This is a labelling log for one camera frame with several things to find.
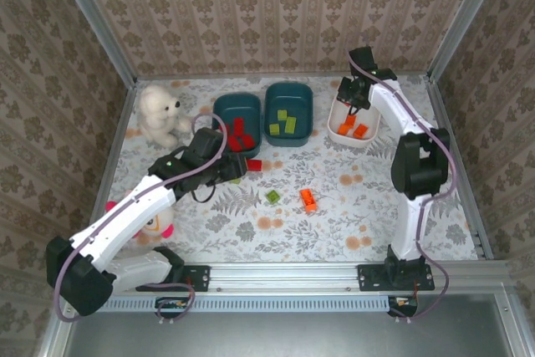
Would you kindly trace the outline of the white plastic container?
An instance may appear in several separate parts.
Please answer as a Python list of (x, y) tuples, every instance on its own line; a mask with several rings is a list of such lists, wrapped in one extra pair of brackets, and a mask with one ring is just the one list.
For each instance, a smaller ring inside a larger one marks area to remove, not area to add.
[[(353, 129), (346, 135), (339, 135), (338, 129), (344, 124), (346, 116), (348, 115), (349, 107), (337, 101), (337, 95), (333, 99), (328, 118), (328, 136), (338, 144), (346, 145), (354, 148), (365, 148), (370, 145), (378, 134), (380, 126), (380, 113), (374, 108), (370, 107), (368, 110), (359, 110), (356, 115), (356, 121)], [(359, 125), (367, 125), (369, 127), (363, 140), (358, 140), (353, 137), (355, 128)]]

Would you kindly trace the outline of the teal plastic container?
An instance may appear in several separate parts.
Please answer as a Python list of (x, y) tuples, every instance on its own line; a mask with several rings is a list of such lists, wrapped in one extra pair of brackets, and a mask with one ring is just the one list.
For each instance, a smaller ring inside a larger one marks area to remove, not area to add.
[(233, 135), (233, 120), (238, 117), (244, 119), (244, 135), (251, 135), (256, 142), (256, 147), (251, 150), (244, 150), (241, 141), (242, 136), (240, 136), (237, 138), (242, 143), (242, 151), (238, 153), (254, 159), (260, 151), (262, 143), (262, 106), (260, 99), (255, 94), (246, 92), (224, 94), (216, 99), (212, 112), (218, 115), (225, 123), (229, 136)]
[[(278, 110), (297, 118), (293, 135), (284, 133), (285, 121), (278, 121)], [(280, 125), (280, 135), (270, 136), (268, 126)], [(313, 132), (313, 91), (297, 82), (278, 82), (267, 87), (264, 96), (263, 132), (267, 142), (276, 147), (301, 147), (308, 143)]]

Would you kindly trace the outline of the white and pink plush toy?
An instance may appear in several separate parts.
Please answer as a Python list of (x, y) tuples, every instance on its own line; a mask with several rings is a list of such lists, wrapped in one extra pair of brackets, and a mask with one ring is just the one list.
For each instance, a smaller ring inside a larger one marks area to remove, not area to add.
[(135, 235), (135, 243), (144, 246), (170, 238), (174, 231), (174, 210), (169, 207), (152, 217)]

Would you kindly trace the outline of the white teddy bear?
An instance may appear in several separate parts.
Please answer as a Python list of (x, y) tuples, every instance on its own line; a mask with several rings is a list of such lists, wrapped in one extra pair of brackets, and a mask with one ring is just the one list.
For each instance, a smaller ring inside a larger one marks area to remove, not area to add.
[(181, 102), (162, 86), (152, 84), (144, 88), (138, 106), (140, 131), (148, 141), (175, 149), (179, 143), (175, 132), (187, 133), (191, 128)]

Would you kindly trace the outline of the floral patterned table cover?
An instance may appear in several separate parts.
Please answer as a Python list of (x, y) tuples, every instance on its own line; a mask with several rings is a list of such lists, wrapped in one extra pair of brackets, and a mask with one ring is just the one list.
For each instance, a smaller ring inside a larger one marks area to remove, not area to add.
[[(255, 94), (262, 101), (271, 84), (295, 81), (313, 91), (313, 133), (302, 147), (275, 147), (262, 135), (257, 157), (262, 171), (240, 184), (217, 186), (207, 203), (185, 196), (175, 204), (175, 231), (156, 244), (128, 241), (117, 258), (148, 252), (158, 244), (188, 263), (298, 263), (382, 261), (395, 235), (399, 194), (390, 180), (396, 149), (392, 130), (380, 121), (371, 145), (353, 148), (332, 142), (328, 117), (339, 77), (251, 77), (152, 80), (136, 85), (136, 98), (108, 199), (120, 201), (138, 184), (154, 161), (168, 153), (148, 143), (137, 122), (140, 92), (161, 85), (181, 102), (184, 114), (212, 111), (219, 96)], [(299, 191), (309, 189), (318, 209), (307, 213)], [(266, 194), (280, 200), (271, 204)], [(422, 248), (433, 259), (477, 260), (458, 192), (435, 202)]]

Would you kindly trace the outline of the aluminium side rail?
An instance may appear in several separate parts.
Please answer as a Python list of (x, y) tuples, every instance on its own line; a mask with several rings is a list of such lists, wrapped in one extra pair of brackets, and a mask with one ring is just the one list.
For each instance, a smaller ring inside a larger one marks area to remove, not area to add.
[(476, 204), (476, 199), (471, 189), (471, 184), (466, 173), (455, 133), (442, 100), (438, 85), (431, 79), (428, 79), (425, 85), (438, 125), (447, 128), (451, 135), (451, 154), (454, 162), (456, 163), (456, 189), (463, 206), (463, 211), (465, 213), (467, 225), (470, 229), (476, 254), (479, 259), (493, 260), (494, 255), (492, 248), (486, 234), (481, 214)]
[(120, 113), (120, 118), (116, 127), (115, 136), (110, 147), (109, 157), (106, 162), (104, 174), (99, 185), (99, 190), (95, 199), (94, 209), (89, 219), (89, 224), (93, 224), (104, 215), (105, 203), (108, 200), (110, 189), (113, 184), (115, 170), (118, 164), (118, 160), (120, 158), (120, 150), (125, 139), (125, 133), (127, 131), (128, 124), (130, 121), (130, 115), (134, 107), (135, 97), (136, 84), (128, 88), (126, 92), (125, 103)]

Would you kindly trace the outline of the aluminium mounting rail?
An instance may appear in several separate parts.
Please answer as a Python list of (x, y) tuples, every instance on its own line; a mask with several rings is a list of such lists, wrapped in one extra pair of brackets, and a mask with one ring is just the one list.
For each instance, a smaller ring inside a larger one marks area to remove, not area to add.
[[(412, 291), (359, 290), (358, 269), (361, 264), (382, 263), (212, 263), (207, 292), (229, 295), (336, 295), (365, 293), (381, 295), (408, 294)], [(453, 294), (514, 293), (515, 288), (507, 267), (500, 261), (441, 262), (441, 268), (431, 266), (436, 288), (420, 291), (420, 295), (438, 294), (442, 289)]]

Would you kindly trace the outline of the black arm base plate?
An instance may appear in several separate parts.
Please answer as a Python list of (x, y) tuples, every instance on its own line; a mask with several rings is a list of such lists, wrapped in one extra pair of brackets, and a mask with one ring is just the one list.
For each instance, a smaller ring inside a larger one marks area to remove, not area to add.
[(357, 267), (359, 290), (373, 291), (431, 291), (436, 288), (431, 267), (404, 268), (399, 271), (389, 271), (381, 264), (361, 264)]
[(181, 280), (191, 285), (196, 292), (207, 292), (211, 280), (209, 265), (186, 265), (182, 271)]

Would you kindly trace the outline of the aluminium frame post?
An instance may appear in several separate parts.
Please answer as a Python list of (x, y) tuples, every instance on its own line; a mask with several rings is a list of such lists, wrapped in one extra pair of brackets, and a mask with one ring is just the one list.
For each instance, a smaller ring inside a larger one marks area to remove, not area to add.
[(136, 76), (119, 42), (114, 36), (111, 26), (107, 23), (104, 13), (100, 10), (96, 0), (75, 0), (96, 35), (99, 43), (114, 65), (125, 87), (132, 90), (135, 87)]
[(483, 2), (484, 0), (462, 0), (427, 69), (430, 80), (438, 81), (440, 79)]

